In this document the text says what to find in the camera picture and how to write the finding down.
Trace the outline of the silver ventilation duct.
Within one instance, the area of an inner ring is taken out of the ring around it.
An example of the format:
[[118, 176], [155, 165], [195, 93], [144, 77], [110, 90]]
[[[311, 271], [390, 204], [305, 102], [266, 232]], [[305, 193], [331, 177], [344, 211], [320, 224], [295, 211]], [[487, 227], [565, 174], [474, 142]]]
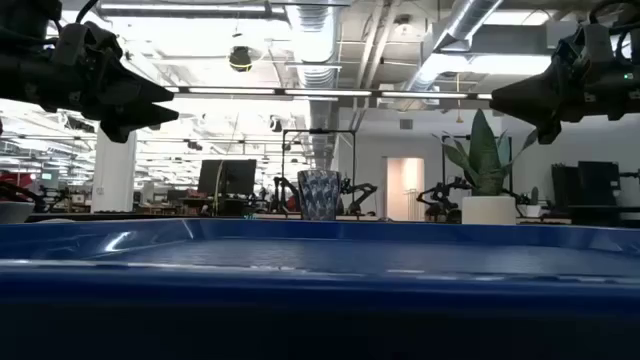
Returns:
[[[297, 67], [302, 89], [334, 89], [338, 85], [337, 38], [341, 30], [341, 8], [321, 5], [285, 7], [293, 35], [294, 59], [309, 66]], [[335, 130], [338, 105], [328, 100], [309, 100], [309, 129]], [[329, 169], [333, 162], [336, 135], [311, 135], [314, 167]]]

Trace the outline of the black computer monitor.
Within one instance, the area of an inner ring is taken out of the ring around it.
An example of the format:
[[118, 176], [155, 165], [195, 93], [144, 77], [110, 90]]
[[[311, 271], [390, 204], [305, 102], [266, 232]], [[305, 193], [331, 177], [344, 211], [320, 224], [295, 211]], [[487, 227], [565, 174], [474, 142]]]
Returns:
[[249, 195], [254, 191], [256, 167], [255, 160], [203, 160], [198, 191]]

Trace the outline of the black office monitors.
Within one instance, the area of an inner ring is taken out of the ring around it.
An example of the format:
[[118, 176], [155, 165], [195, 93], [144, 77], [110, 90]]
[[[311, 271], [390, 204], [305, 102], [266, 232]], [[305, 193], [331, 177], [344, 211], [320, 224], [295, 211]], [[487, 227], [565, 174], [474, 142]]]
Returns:
[[615, 162], [579, 161], [577, 166], [553, 164], [551, 175], [555, 204], [571, 206], [615, 206], [621, 190], [619, 166]]

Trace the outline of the black aluminium table frame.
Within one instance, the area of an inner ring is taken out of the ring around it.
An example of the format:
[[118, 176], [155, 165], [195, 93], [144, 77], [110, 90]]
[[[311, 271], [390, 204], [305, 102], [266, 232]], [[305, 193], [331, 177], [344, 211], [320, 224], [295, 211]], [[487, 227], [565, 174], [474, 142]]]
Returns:
[[201, 216], [201, 215], [163, 215], [134, 213], [38, 213], [30, 215], [25, 223], [38, 222], [91, 222], [91, 221], [127, 221], [127, 220], [166, 220], [166, 219], [254, 219], [253, 215], [244, 216]]

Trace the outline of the blue plastic tray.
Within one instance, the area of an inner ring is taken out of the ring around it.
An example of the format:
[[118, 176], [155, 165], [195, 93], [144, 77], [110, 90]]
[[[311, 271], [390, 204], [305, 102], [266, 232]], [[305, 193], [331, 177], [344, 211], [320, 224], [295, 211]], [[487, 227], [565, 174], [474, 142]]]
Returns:
[[0, 360], [640, 360], [640, 230], [0, 226]]

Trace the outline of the plant in white pot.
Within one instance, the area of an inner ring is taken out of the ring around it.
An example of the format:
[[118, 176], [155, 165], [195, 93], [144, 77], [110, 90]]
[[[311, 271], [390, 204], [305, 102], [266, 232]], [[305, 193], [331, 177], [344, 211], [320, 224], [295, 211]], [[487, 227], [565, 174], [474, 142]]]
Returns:
[[503, 185], [512, 173], [515, 160], [538, 141], [538, 131], [530, 132], [521, 150], [507, 162], [501, 160], [499, 150], [508, 140], [505, 135], [495, 136], [482, 110], [474, 115], [468, 148], [452, 135], [449, 138], [450, 143], [440, 141], [444, 155], [463, 170], [471, 188], [471, 195], [462, 199], [461, 223], [516, 225], [516, 199], [504, 192]]

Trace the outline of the small cactus in pot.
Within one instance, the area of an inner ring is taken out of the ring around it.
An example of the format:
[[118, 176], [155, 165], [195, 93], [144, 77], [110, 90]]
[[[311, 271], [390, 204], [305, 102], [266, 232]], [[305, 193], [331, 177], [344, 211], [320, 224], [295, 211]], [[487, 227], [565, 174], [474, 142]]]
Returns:
[[539, 189], [533, 187], [528, 193], [523, 193], [519, 200], [520, 213], [526, 218], [539, 218], [542, 205], [539, 203]]

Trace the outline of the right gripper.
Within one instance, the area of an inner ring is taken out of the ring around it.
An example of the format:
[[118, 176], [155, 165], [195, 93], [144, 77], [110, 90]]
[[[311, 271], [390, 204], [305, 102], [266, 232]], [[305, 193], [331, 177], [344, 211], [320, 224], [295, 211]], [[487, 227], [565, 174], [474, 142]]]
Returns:
[[524, 118], [540, 116], [538, 143], [552, 144], [561, 122], [580, 122], [587, 116], [620, 120], [640, 113], [640, 64], [613, 61], [599, 69], [578, 69], [554, 59], [544, 74], [498, 88], [491, 109]]

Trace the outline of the white square pillar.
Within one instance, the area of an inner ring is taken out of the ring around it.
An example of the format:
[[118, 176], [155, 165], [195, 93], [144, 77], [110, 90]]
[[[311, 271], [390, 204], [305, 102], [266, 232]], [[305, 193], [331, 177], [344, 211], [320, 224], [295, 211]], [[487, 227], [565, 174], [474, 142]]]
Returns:
[[133, 209], [136, 133], [125, 143], [112, 142], [99, 129], [92, 185], [91, 211], [130, 212]]

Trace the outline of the long ceiling light bar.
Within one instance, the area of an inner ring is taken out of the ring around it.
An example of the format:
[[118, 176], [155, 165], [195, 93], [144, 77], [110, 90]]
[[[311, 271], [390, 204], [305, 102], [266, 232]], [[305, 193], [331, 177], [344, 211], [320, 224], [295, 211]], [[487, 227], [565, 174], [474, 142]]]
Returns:
[[292, 96], [292, 97], [346, 97], [346, 98], [391, 98], [391, 99], [455, 99], [481, 100], [492, 99], [490, 93], [461, 93], [461, 92], [412, 92], [412, 91], [383, 91], [383, 90], [341, 90], [316, 88], [246, 88], [246, 87], [184, 87], [167, 86], [166, 90], [180, 95], [229, 95], [229, 96]]

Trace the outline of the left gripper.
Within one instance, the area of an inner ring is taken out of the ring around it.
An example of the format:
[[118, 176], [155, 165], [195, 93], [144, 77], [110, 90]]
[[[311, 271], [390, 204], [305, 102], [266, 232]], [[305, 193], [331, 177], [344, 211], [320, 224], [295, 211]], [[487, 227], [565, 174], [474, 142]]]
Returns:
[[100, 120], [102, 132], [115, 143], [126, 143], [141, 128], [176, 120], [178, 112], [151, 104], [171, 101], [174, 93], [128, 70], [121, 57], [113, 50], [89, 49], [65, 65], [47, 50], [0, 52], [0, 98]]

